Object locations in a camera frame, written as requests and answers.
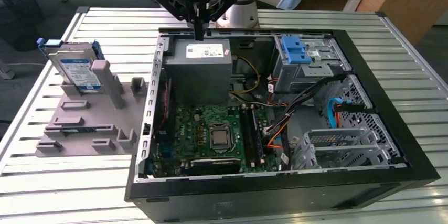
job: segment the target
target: blue hard drive label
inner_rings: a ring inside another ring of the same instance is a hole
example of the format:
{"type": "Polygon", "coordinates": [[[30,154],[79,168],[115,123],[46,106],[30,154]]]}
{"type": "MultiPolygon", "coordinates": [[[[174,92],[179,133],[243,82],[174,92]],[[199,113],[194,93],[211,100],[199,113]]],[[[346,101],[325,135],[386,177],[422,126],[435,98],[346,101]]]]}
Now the blue hard drive label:
{"type": "Polygon", "coordinates": [[[83,90],[98,90],[102,83],[91,71],[91,62],[87,59],[62,59],[62,66],[78,88],[83,90]]]}

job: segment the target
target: motherboard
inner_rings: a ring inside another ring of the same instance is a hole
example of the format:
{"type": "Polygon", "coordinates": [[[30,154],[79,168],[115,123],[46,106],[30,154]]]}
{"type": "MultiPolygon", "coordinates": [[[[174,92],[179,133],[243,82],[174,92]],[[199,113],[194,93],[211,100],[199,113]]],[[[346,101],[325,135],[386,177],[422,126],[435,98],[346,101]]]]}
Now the motherboard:
{"type": "Polygon", "coordinates": [[[231,174],[277,170],[275,153],[263,152],[267,125],[262,106],[178,108],[175,141],[161,145],[167,176],[210,175],[221,169],[231,174]]]}

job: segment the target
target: white sticker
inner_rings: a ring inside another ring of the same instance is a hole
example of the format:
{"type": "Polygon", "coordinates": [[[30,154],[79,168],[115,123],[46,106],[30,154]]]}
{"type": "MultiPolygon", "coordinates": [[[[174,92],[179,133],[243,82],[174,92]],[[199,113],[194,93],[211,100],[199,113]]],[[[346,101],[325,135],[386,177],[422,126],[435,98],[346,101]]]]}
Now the white sticker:
{"type": "Polygon", "coordinates": [[[73,129],[73,130],[71,129],[67,129],[67,130],[63,129],[62,132],[79,132],[79,130],[77,130],[77,129],[73,129]]]}
{"type": "Polygon", "coordinates": [[[102,83],[98,80],[97,75],[91,71],[91,62],[86,59],[63,59],[62,65],[66,69],[66,73],[71,77],[75,86],[85,90],[98,90],[102,87],[102,83]]]}
{"type": "Polygon", "coordinates": [[[297,144],[298,141],[299,141],[299,138],[294,136],[293,139],[290,140],[290,144],[297,144]]]}
{"type": "Polygon", "coordinates": [[[281,158],[282,158],[282,161],[283,161],[286,164],[290,163],[290,157],[287,156],[287,154],[286,154],[285,152],[282,153],[281,158]]]}
{"type": "Polygon", "coordinates": [[[319,52],[318,51],[309,51],[309,56],[319,56],[319,52]]]}
{"type": "Polygon", "coordinates": [[[274,84],[269,84],[269,92],[274,93],[274,84]]]}
{"type": "Polygon", "coordinates": [[[187,58],[221,58],[225,57],[223,44],[190,44],[187,58]]]}

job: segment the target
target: blue drive latch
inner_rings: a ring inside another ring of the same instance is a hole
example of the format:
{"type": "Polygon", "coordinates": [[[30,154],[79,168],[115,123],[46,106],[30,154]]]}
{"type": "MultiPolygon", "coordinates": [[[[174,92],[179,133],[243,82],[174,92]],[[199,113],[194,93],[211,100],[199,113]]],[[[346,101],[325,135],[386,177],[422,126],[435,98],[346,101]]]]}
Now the blue drive latch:
{"type": "Polygon", "coordinates": [[[283,35],[282,42],[290,64],[313,62],[311,57],[307,54],[306,44],[302,42],[299,35],[283,35]]]}

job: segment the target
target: ram slot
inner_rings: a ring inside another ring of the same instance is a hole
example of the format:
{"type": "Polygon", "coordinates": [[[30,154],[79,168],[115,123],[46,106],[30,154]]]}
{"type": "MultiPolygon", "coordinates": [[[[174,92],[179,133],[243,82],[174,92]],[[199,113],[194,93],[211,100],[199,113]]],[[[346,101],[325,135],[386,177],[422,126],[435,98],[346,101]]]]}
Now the ram slot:
{"type": "Polygon", "coordinates": [[[258,153],[258,144],[254,135],[254,113],[253,109],[243,106],[241,109],[241,124],[243,133],[243,144],[246,153],[246,164],[249,167],[257,167],[261,164],[261,158],[258,153]]]}
{"type": "Polygon", "coordinates": [[[254,136],[254,141],[257,143],[258,147],[258,160],[261,164],[265,164],[265,153],[263,153],[263,142],[262,142],[262,132],[261,132],[261,127],[259,127],[259,117],[258,117],[258,112],[254,109],[254,107],[250,109],[251,112],[251,130],[253,130],[253,136],[254,136]]]}

